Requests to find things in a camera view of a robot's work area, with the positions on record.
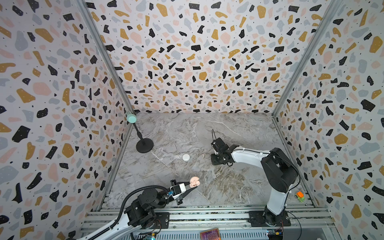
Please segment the white earbud charging case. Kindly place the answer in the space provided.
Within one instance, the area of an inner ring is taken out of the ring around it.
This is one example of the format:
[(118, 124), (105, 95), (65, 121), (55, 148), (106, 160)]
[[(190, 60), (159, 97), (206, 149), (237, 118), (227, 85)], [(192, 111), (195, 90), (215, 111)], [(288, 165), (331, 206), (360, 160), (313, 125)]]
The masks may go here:
[(183, 161), (188, 162), (191, 159), (191, 157), (189, 154), (183, 154), (182, 159)]

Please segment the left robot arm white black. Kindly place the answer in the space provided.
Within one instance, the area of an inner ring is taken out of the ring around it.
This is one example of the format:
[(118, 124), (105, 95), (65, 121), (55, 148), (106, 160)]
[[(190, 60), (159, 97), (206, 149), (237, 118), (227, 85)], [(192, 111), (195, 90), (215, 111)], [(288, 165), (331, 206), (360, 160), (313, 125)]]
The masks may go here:
[(82, 237), (83, 240), (117, 240), (123, 234), (151, 227), (156, 221), (156, 209), (163, 209), (175, 201), (178, 205), (200, 185), (193, 177), (188, 182), (171, 181), (169, 188), (151, 185), (129, 193), (123, 200), (118, 216), (96, 231)]

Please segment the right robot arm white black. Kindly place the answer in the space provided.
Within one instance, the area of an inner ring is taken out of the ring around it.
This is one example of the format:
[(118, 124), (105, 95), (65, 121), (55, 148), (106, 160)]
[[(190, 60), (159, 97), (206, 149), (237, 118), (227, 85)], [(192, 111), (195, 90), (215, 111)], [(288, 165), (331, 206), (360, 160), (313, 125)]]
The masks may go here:
[(263, 169), (272, 187), (266, 211), (274, 217), (284, 211), (288, 194), (294, 188), (299, 173), (281, 149), (260, 151), (246, 149), (239, 145), (228, 146), (221, 138), (214, 139), (211, 146), (215, 151), (211, 154), (211, 162), (214, 166), (243, 163)]

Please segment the pink round earbud case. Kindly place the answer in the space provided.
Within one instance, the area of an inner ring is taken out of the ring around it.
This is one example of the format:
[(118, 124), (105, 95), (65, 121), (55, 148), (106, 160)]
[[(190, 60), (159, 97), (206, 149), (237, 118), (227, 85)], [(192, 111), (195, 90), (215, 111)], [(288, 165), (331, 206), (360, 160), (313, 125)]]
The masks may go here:
[(190, 179), (190, 184), (189, 184), (190, 188), (195, 188), (195, 187), (197, 187), (199, 185), (200, 185), (200, 178), (192, 177)]

